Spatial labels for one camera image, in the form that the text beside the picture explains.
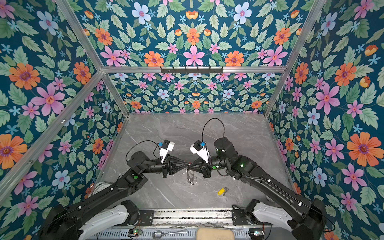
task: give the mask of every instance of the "beige pad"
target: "beige pad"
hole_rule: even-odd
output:
[[[225,228],[200,227],[197,229],[196,240],[235,240],[235,235]]]

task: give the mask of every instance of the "table surface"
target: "table surface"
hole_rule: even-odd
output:
[[[282,162],[275,140],[271,137],[266,120],[262,114],[131,114],[122,139],[109,168],[103,175],[103,181],[114,182],[119,175],[129,170],[125,155],[136,143],[143,140],[162,142],[167,139],[175,142],[171,155],[188,162],[197,159],[189,147],[201,140],[204,124],[211,118],[219,118],[225,125],[225,136],[231,141],[239,154],[257,162],[267,173],[289,188],[292,184],[287,173],[287,167]],[[204,130],[204,141],[208,150],[214,154],[213,142],[222,137],[223,127],[217,120],[210,121]],[[144,142],[136,146],[128,159],[136,151],[143,151],[149,158],[154,159],[154,144]],[[144,174],[148,181],[136,193],[126,199],[131,199],[139,209],[143,208],[210,208],[231,207],[232,204],[245,207],[252,199],[268,203],[265,194],[248,184],[231,177],[219,176],[212,171],[211,178],[204,179],[195,173],[196,184],[187,183],[185,169],[174,175]],[[217,192],[227,187],[225,196]]]

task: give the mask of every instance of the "orange flower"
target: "orange flower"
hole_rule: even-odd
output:
[[[228,53],[228,57],[225,58],[227,67],[240,67],[241,63],[244,62],[244,55],[239,53],[239,51],[233,51],[233,53]]]
[[[288,151],[292,151],[292,150],[293,150],[293,142],[292,142],[292,139],[287,138],[287,140],[285,140],[285,146],[286,146],[286,148],[287,148]]]
[[[280,31],[277,31],[276,36],[273,38],[275,44],[283,45],[288,38],[291,36],[291,30],[289,28],[282,28]]]
[[[212,34],[212,33],[211,33],[211,30],[209,30],[209,29],[207,29],[207,28],[204,30],[204,35],[205,35],[205,36],[209,36],[209,35],[211,35],[211,34]]]
[[[101,152],[101,150],[103,149],[104,147],[104,141],[101,140],[101,138],[99,139],[96,139],[95,143],[93,144],[93,149],[92,151],[95,153],[95,154],[99,154]]]
[[[369,87],[371,84],[371,81],[369,79],[368,76],[365,76],[363,77],[361,80],[360,80],[360,86],[362,86],[363,88],[367,88]]]
[[[148,67],[162,67],[164,66],[164,59],[161,58],[159,53],[155,53],[154,51],[149,51],[144,55],[144,62],[148,64]]]
[[[324,237],[326,240],[340,240],[337,235],[335,235],[333,232],[326,232],[324,234]]]
[[[91,78],[91,73],[89,72],[89,67],[86,66],[83,62],[75,63],[76,68],[73,69],[73,73],[76,74],[77,81],[81,81],[85,85]]]
[[[373,167],[379,164],[377,157],[384,157],[384,150],[377,148],[381,146],[381,141],[377,137],[371,138],[367,132],[361,132],[360,137],[355,133],[351,136],[352,142],[347,142],[347,149],[351,150],[349,156],[352,160],[358,160],[358,164],[365,167],[368,164]]]
[[[95,184],[94,184],[94,183],[92,183],[89,187],[87,187],[87,190],[85,190],[85,193],[86,193],[86,194],[85,194],[85,196],[84,196],[84,199],[87,199],[88,197],[91,196],[91,194],[92,194],[94,188],[95,188]]]
[[[191,28],[189,30],[189,33],[187,33],[187,38],[188,38],[187,40],[192,45],[196,45],[196,43],[200,41],[199,37],[200,37],[200,34],[197,32],[195,28]]]
[[[9,75],[9,79],[16,82],[15,85],[19,88],[24,87],[26,90],[31,90],[40,82],[40,78],[37,77],[40,75],[39,72],[29,64],[18,63],[17,68],[11,67],[9,72],[12,73]]]
[[[96,28],[95,36],[98,38],[99,42],[103,43],[104,45],[112,45],[112,37],[111,34],[108,31],[104,31],[103,28]]]
[[[176,36],[181,36],[181,29],[176,29],[175,35]]]
[[[254,101],[251,106],[252,106],[252,108],[257,109],[257,108],[261,107],[262,104],[263,103],[261,101]]]
[[[13,167],[13,162],[18,162],[27,151],[26,144],[22,144],[24,139],[15,136],[12,139],[11,134],[0,135],[0,164],[2,169]]]
[[[300,187],[297,185],[297,183],[294,183],[293,185],[294,185],[295,188],[296,188],[296,192],[297,192],[297,194],[301,195],[301,194],[300,194],[300,193],[301,193],[301,189],[300,189]]]
[[[297,15],[299,15],[299,10],[295,10],[295,11],[293,11],[292,13],[291,13],[291,18],[295,18],[295,17],[297,17]]]
[[[199,12],[197,11],[187,11],[185,12],[185,15],[187,16],[187,19],[197,19],[197,16],[199,15]]]
[[[138,103],[137,101],[132,101],[132,102],[131,102],[131,106],[132,106],[134,109],[140,109],[140,108],[141,108],[141,103]]]
[[[298,84],[302,84],[307,79],[308,74],[308,64],[307,63],[301,63],[300,66],[297,67],[296,73],[295,73],[295,82]]]
[[[122,127],[122,122],[120,122],[120,123],[118,124],[118,132],[120,132],[121,127]]]
[[[379,48],[376,46],[376,45],[369,45],[365,51],[364,51],[364,54],[366,56],[370,56],[372,54],[374,54]]]
[[[93,13],[91,13],[90,11],[85,11],[84,13],[85,13],[85,15],[86,15],[89,19],[93,19]]]
[[[200,106],[201,106],[201,103],[200,103],[199,101],[194,101],[194,102],[192,103],[192,107],[194,107],[194,108],[196,108],[196,109],[198,109]]]
[[[349,84],[349,81],[352,81],[355,78],[355,72],[356,67],[353,66],[353,63],[348,63],[346,65],[345,63],[340,66],[340,69],[337,69],[335,77],[335,82],[337,82],[337,85],[339,86],[347,86]]]

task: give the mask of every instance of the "floral wall panel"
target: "floral wall panel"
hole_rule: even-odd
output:
[[[123,120],[100,81],[3,203],[0,239],[31,239],[54,206],[86,199]]]
[[[262,113],[280,75],[116,73],[111,78],[130,112]]]
[[[51,1],[0,1],[0,38],[1,179],[94,68]]]
[[[383,7],[324,8],[269,116],[298,193],[335,222],[326,240],[384,238]]]
[[[97,0],[76,14],[106,66],[276,66],[313,2]]]

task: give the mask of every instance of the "metal ladle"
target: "metal ladle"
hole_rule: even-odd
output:
[[[183,230],[178,231],[178,232],[170,232],[170,233],[163,233],[162,231],[157,230],[156,232],[153,232],[152,237],[154,239],[160,239],[164,235],[175,234],[175,233],[187,234],[188,230],[187,229],[183,229]]]

